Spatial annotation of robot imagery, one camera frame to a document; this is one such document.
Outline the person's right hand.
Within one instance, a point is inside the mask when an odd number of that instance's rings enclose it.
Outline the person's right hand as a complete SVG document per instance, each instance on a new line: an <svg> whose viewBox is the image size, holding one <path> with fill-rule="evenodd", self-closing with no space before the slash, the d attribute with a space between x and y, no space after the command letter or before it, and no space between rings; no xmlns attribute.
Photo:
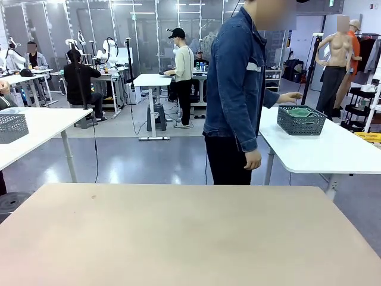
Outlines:
<svg viewBox="0 0 381 286"><path fill-rule="evenodd" d="M258 150L245 153L246 165L244 169L255 170L261 166L262 156Z"/></svg>

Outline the person's left hand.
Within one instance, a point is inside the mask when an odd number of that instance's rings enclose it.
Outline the person's left hand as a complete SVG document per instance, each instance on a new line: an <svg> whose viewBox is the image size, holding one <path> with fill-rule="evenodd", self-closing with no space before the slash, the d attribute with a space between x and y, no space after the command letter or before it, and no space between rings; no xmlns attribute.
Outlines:
<svg viewBox="0 0 381 286"><path fill-rule="evenodd" d="M284 104L284 103L294 103L296 104L298 100L302 99L303 94L300 92L288 92L285 94L281 94L277 100L278 104Z"/></svg>

